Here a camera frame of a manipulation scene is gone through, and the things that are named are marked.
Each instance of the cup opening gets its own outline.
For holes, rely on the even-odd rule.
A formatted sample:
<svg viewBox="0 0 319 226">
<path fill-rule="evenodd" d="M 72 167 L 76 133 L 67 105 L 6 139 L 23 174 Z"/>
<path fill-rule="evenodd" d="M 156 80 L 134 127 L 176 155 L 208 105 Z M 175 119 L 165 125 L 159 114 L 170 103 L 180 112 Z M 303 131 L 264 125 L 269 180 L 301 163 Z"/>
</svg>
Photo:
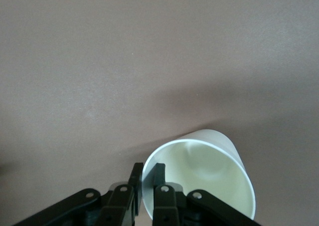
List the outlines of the cup opening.
<svg viewBox="0 0 319 226">
<path fill-rule="evenodd" d="M 182 185 L 185 195 L 196 189 L 206 190 L 253 219 L 255 195 L 241 164 L 219 147 L 194 139 L 168 142 L 147 159 L 142 187 L 144 204 L 151 218 L 154 208 L 152 169 L 156 163 L 166 165 L 166 181 Z"/>
</svg>

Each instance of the white paper cup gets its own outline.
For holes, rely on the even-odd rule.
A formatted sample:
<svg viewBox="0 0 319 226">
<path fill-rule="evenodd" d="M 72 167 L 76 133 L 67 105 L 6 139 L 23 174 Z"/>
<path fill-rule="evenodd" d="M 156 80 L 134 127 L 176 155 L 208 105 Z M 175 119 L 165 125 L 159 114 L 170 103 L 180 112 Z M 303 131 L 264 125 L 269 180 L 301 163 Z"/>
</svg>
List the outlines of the white paper cup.
<svg viewBox="0 0 319 226">
<path fill-rule="evenodd" d="M 253 186 L 234 144 L 215 130 L 199 130 L 157 148 L 142 174 L 145 208 L 153 218 L 154 166 L 164 163 L 166 182 L 183 186 L 184 194 L 206 190 L 253 219 L 256 200 Z"/>
</svg>

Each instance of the gray background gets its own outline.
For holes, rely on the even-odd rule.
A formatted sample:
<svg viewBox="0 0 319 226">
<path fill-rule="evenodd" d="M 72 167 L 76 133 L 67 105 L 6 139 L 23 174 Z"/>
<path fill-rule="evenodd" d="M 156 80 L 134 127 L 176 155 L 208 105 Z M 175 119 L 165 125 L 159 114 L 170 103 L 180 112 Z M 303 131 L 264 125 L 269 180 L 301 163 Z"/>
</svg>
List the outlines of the gray background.
<svg viewBox="0 0 319 226">
<path fill-rule="evenodd" d="M 204 128 L 256 221 L 318 225 L 318 62 L 319 0 L 0 0 L 0 225 Z"/>
</svg>

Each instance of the screw hole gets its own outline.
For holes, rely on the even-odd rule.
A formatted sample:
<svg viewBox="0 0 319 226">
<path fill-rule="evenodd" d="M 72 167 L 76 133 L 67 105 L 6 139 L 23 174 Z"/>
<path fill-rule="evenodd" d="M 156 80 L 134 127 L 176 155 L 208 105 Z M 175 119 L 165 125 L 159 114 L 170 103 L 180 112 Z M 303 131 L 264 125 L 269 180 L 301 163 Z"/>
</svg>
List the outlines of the screw hole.
<svg viewBox="0 0 319 226">
<path fill-rule="evenodd" d="M 121 191 L 121 192 L 125 192 L 125 191 L 127 191 L 127 190 L 128 190 L 128 187 L 125 187 L 125 186 L 123 186 L 123 187 L 120 188 L 120 191 Z"/>
<path fill-rule="evenodd" d="M 193 193 L 193 197 L 194 197 L 195 199 L 199 200 L 199 199 L 202 198 L 202 195 L 201 195 L 201 193 L 199 193 L 199 192 L 194 192 L 194 193 Z"/>
<path fill-rule="evenodd" d="M 169 221 L 169 217 L 168 217 L 167 215 L 165 215 L 165 216 L 163 217 L 163 221 L 164 221 L 164 222 L 168 222 L 168 221 Z"/>
<path fill-rule="evenodd" d="M 93 196 L 94 196 L 94 193 L 87 193 L 85 197 L 91 198 L 91 197 L 93 197 Z"/>
<path fill-rule="evenodd" d="M 168 192 L 168 191 L 169 191 L 169 187 L 167 187 L 166 185 L 164 185 L 164 186 L 162 186 L 162 187 L 160 188 L 160 190 L 161 190 L 162 192 Z"/>
<path fill-rule="evenodd" d="M 111 221 L 112 220 L 112 216 L 110 216 L 110 215 L 106 215 L 106 217 L 105 217 L 105 221 Z"/>
</svg>

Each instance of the brown surface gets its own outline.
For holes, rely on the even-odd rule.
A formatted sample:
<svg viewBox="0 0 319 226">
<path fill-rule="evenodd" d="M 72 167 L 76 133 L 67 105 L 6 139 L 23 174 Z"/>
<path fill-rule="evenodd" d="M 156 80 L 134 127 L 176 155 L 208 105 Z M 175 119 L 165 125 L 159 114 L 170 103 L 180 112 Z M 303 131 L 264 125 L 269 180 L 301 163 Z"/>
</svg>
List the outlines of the brown surface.
<svg viewBox="0 0 319 226">
<path fill-rule="evenodd" d="M 315 225 L 318 12 L 318 0 L 0 0 L 0 225 L 105 193 L 203 128 L 237 146 L 258 222 Z"/>
</svg>

